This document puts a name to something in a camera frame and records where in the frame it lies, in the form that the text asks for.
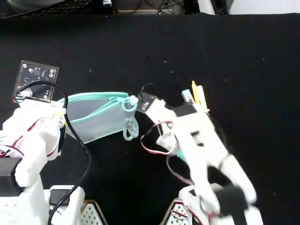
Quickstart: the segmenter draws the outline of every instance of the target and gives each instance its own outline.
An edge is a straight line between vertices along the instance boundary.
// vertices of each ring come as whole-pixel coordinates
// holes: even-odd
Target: black strap
[[[240,187],[230,185],[216,191],[223,217],[232,216],[235,225],[247,225],[245,210],[248,204]]]

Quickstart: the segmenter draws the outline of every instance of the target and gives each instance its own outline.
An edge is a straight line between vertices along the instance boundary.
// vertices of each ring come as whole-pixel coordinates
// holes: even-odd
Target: white 3d printed part
[[[82,225],[104,225],[93,204],[87,204],[81,214]]]

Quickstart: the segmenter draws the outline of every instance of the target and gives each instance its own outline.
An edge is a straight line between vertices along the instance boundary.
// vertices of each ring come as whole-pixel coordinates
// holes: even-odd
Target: yellow component
[[[201,102],[201,105],[205,109],[207,109],[206,100],[205,100],[205,96],[204,96],[204,91],[203,91],[203,87],[201,85],[198,86],[198,95],[199,95],[199,100]]]
[[[201,105],[199,95],[198,95],[198,87],[195,84],[195,81],[192,81],[192,90],[193,90],[195,103]]]

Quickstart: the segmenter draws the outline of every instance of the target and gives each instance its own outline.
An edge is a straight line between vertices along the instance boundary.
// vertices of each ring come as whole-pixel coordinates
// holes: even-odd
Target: black cable
[[[143,104],[144,103],[144,89],[146,88],[146,87],[148,87],[148,86],[151,86],[151,87],[153,87],[153,92],[154,92],[154,95],[155,95],[155,86],[154,86],[154,84],[152,84],[152,83],[146,83],[144,86],[142,86],[142,88],[141,88],[141,91],[140,91],[140,95],[141,95],[141,103]]]
[[[180,14],[181,14],[183,12],[183,5],[182,5],[182,3],[183,2],[179,2],[178,0],[167,0],[167,1],[163,0],[163,2],[160,4],[158,10],[160,12],[163,12],[164,9],[167,9],[170,13],[172,13],[174,15],[173,11],[170,11],[169,7],[179,5],[181,7],[181,11],[180,11]]]
[[[121,14],[123,14],[123,15],[130,15],[130,14],[133,14],[133,13],[135,13],[137,10],[140,9],[141,4],[142,4],[142,0],[139,1],[139,3],[138,3],[138,5],[137,5],[137,7],[135,8],[135,10],[132,11],[132,12],[130,12],[130,13],[122,13],[122,12],[120,12],[120,11],[118,11],[118,13],[121,13]]]
[[[57,89],[59,89],[65,99],[65,102],[64,102],[64,105],[63,107],[65,109],[67,109],[67,106],[68,106],[68,95],[66,94],[66,92],[63,90],[63,88],[61,86],[59,86],[58,84],[54,83],[54,82],[50,82],[50,81],[34,81],[34,82],[31,82],[31,83],[28,83],[22,87],[20,87],[16,93],[14,94],[14,98],[16,97],[17,93],[19,93],[20,91],[23,91],[23,90],[26,90],[27,88],[31,87],[31,86],[35,86],[35,85],[39,85],[39,84],[46,84],[46,85],[51,85]],[[65,194],[65,196],[62,197],[62,199],[54,206],[54,208],[51,210],[50,214],[49,214],[49,218],[48,218],[48,222],[47,224],[48,225],[51,225],[51,220],[52,220],[52,217],[53,215],[55,214],[56,210],[60,207],[60,205],[65,201],[67,200],[71,194],[82,184],[82,182],[84,181],[84,179],[86,178],[89,170],[90,170],[90,167],[91,167],[91,154],[90,154],[90,151],[89,149],[85,146],[84,142],[81,140],[81,138],[79,137],[79,135],[76,133],[76,131],[74,130],[73,126],[71,125],[71,122],[68,118],[68,114],[66,113],[65,114],[65,120],[66,120],[66,123],[69,127],[69,129],[71,130],[71,132],[73,133],[73,135],[75,136],[76,140],[79,142],[79,144],[81,145],[81,147],[84,149],[85,153],[87,154],[88,156],[88,165],[87,165],[87,168],[84,172],[84,174],[81,176],[81,178],[78,180],[78,182]]]
[[[146,4],[148,6],[151,6],[152,8],[156,9],[157,10],[157,14],[159,14],[159,12],[165,14],[163,11],[161,11],[159,8],[156,8],[154,5],[152,5],[150,2],[148,2],[148,0],[144,0],[146,2]]]

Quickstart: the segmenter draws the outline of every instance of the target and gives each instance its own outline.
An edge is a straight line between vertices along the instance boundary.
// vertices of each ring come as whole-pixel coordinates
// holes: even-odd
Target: black sensor board
[[[18,88],[34,81],[51,81],[55,83],[58,70],[58,67],[23,60],[20,65],[14,94]],[[32,97],[28,97],[28,99],[50,103],[52,100],[54,87],[41,84],[32,86],[29,88],[29,90],[32,91]]]

